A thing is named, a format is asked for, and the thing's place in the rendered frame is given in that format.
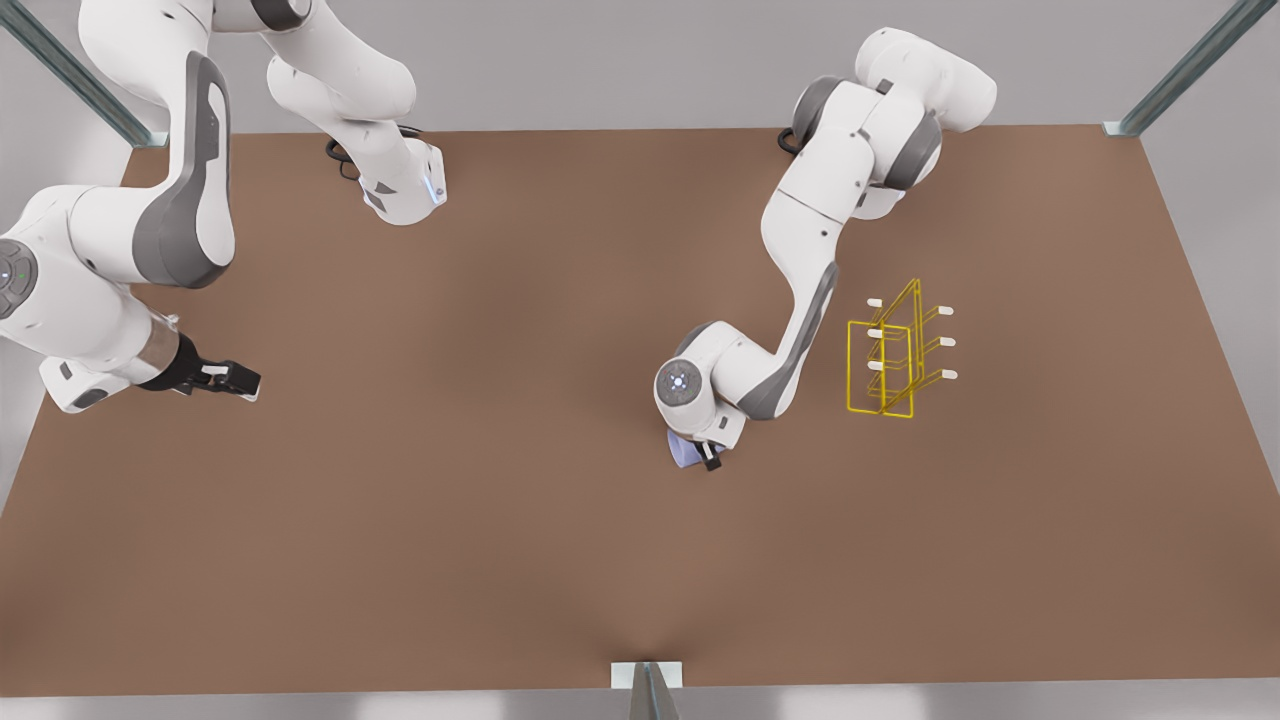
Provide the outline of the silver frame post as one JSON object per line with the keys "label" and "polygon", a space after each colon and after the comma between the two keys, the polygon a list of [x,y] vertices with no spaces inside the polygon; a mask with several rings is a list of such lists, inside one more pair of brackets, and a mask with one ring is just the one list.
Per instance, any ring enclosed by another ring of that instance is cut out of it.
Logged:
{"label": "silver frame post", "polygon": [[1140,137],[1279,4],[1280,0],[1235,0],[1124,118],[1101,124],[1103,133],[1119,138]]}
{"label": "silver frame post", "polygon": [[161,149],[166,132],[148,129],[20,0],[0,0],[0,27],[133,149]]}
{"label": "silver frame post", "polygon": [[684,688],[680,661],[613,662],[611,688],[628,691],[628,720],[681,720],[671,692]]}

